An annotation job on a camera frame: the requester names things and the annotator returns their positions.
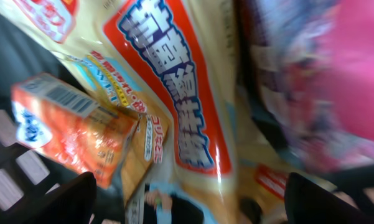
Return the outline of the small orange tissue box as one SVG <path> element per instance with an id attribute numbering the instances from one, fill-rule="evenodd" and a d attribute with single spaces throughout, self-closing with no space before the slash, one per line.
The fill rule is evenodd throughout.
<path id="1" fill-rule="evenodd" d="M 20 144 L 107 189 L 138 121 L 102 106 L 74 86 L 41 73 L 11 87 Z"/>

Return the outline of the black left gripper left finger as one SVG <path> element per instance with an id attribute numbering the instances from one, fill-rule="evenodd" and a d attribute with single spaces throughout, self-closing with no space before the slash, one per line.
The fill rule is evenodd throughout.
<path id="1" fill-rule="evenodd" d="M 96 179 L 85 172 L 45 194 L 17 214 L 21 224 L 89 224 L 96 199 Z"/>

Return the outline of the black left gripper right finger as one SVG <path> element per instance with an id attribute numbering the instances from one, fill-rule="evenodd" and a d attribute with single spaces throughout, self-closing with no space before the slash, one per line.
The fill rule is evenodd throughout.
<path id="1" fill-rule="evenodd" d="M 298 173 L 288 177 L 284 206 L 289 224 L 374 224 L 374 217 Z"/>

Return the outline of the beige orange snack bag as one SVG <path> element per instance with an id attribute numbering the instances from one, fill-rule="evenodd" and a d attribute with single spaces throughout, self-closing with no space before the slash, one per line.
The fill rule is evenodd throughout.
<path id="1" fill-rule="evenodd" d="M 92 218 L 286 222 L 236 196 L 230 1 L 0 1 L 0 15 L 52 53 L 78 90 L 138 121 L 111 185 L 96 183 L 108 198 Z M 50 174 L 47 157 L 24 147 L 0 169 L 0 223 L 18 223 Z"/>

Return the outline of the pink purple pad package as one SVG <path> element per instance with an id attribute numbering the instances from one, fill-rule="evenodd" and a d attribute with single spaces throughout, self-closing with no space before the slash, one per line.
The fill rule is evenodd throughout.
<path id="1" fill-rule="evenodd" d="M 277 154 L 317 174 L 374 164 L 374 0 L 237 5 Z"/>

